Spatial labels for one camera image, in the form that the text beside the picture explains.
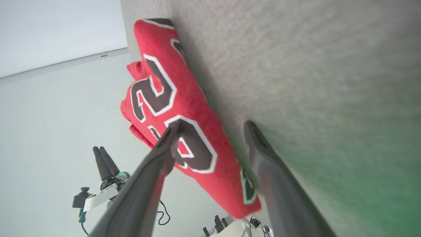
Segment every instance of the white wall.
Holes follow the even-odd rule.
[[[125,47],[119,0],[0,1],[0,78]]]
[[[99,192],[92,147],[103,145],[130,173],[148,153],[120,112],[133,82],[128,63],[124,54],[0,86],[0,236],[85,236],[71,205],[82,186]],[[171,220],[155,226],[155,237],[200,236],[215,215],[226,215],[177,169],[161,199]],[[102,205],[87,213],[89,232],[104,211]]]

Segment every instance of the folded red jersey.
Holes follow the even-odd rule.
[[[135,82],[121,103],[132,133],[153,147],[168,125],[181,122],[175,166],[193,177],[230,215],[242,218],[261,208],[231,143],[184,59],[168,19],[134,25],[141,62],[127,66]]]

